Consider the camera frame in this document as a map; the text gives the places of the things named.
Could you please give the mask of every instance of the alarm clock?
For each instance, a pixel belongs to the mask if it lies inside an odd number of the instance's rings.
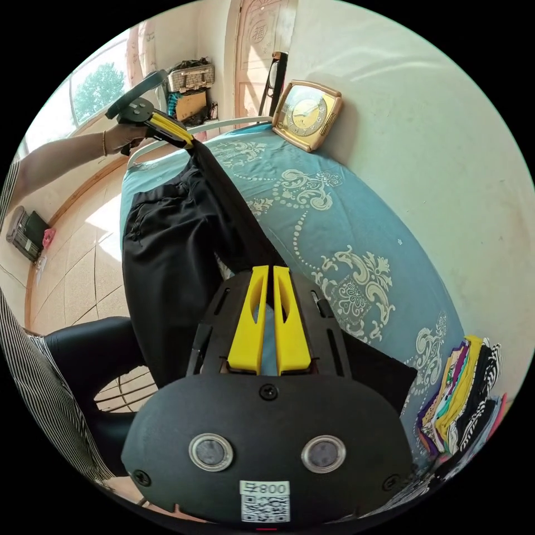
[[[292,80],[273,116],[273,131],[312,152],[325,141],[342,107],[342,94],[324,85]]]

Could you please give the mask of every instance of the label sticker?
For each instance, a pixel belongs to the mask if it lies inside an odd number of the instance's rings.
[[[240,481],[243,522],[290,522],[289,481]]]

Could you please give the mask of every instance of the blue bedsheet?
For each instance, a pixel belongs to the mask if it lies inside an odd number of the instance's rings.
[[[425,251],[362,180],[321,152],[308,154],[263,125],[207,145],[287,265],[323,289],[341,327],[418,370],[401,418],[416,464],[426,467],[416,416],[464,332]],[[133,196],[170,180],[187,159],[179,151],[127,171],[121,229]],[[274,354],[270,315],[263,372],[275,370]]]

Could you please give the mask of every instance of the door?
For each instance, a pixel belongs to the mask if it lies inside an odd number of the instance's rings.
[[[242,0],[236,40],[235,117],[259,114],[271,55],[290,50],[297,1]],[[268,97],[262,115],[269,113],[270,105]]]

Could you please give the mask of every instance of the striped sleeve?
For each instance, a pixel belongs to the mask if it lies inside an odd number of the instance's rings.
[[[0,227],[13,196],[20,164],[11,164],[0,195]],[[0,288],[0,347],[17,390],[50,442],[76,469],[92,480],[113,474],[95,441],[43,337],[28,336]]]
[[[4,218],[7,214],[7,209],[9,208],[9,203],[11,202],[11,197],[13,196],[13,190],[15,189],[15,184],[17,182],[19,167],[20,162],[14,160],[10,165],[9,171],[6,175],[6,181],[4,182],[2,194],[0,195],[0,228],[2,228]]]

